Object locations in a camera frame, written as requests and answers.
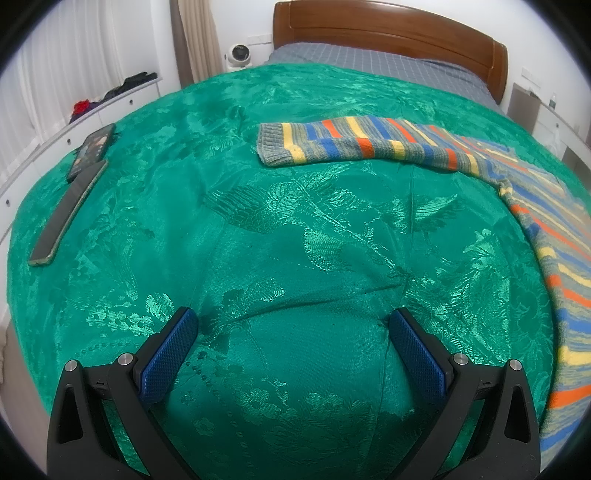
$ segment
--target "green bedspread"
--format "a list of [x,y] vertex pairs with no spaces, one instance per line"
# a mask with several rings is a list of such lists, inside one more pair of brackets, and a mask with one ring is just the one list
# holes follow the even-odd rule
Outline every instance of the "green bedspread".
[[451,351],[520,359],[540,417],[550,302],[491,186],[391,161],[258,160],[261,122],[367,114],[514,147],[591,205],[524,130],[456,95],[314,64],[214,77],[117,123],[110,165],[47,267],[27,258],[73,155],[20,207],[8,297],[47,409],[67,360],[111,362],[190,305],[199,337],[154,411],[202,478],[384,478],[432,415],[383,321],[405,305]]

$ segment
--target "beige curtain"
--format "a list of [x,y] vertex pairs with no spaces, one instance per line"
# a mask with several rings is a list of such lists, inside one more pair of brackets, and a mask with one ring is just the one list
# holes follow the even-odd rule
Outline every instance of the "beige curtain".
[[173,25],[174,55],[177,60],[178,79],[181,81],[181,87],[185,88],[187,85],[194,84],[195,81],[193,80],[187,38],[184,35],[183,19],[178,10],[178,0],[170,0],[170,20]]
[[[221,73],[223,71],[222,56],[217,41],[216,26],[209,8],[209,0],[174,0],[171,3],[173,30],[175,2],[178,4],[178,12],[183,25],[193,81],[201,82]],[[180,56],[185,56],[182,45],[180,45],[180,49],[181,52],[177,50],[177,62]],[[180,64],[179,74],[181,74],[182,68],[183,66]]]

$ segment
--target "textured blue grip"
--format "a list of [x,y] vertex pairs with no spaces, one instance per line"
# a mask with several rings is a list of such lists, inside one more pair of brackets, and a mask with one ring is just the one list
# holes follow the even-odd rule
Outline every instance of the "textured blue grip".
[[164,398],[197,338],[197,316],[187,309],[142,371],[139,399],[145,407]]
[[388,329],[390,339],[423,399],[436,406],[442,405],[446,399],[445,376],[427,347],[397,310],[390,315]]

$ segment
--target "grey bed sheet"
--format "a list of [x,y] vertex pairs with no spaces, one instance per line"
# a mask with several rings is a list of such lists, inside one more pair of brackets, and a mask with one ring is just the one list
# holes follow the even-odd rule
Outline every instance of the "grey bed sheet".
[[275,50],[267,63],[325,63],[394,77],[461,95],[503,114],[486,84],[470,70],[438,60],[420,60],[328,43],[291,43]]

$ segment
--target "white fan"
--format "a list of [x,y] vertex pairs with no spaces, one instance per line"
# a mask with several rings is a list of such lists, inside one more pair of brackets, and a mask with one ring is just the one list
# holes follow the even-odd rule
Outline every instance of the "white fan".
[[251,51],[246,45],[237,43],[230,47],[224,59],[226,59],[227,72],[242,70],[251,66]]

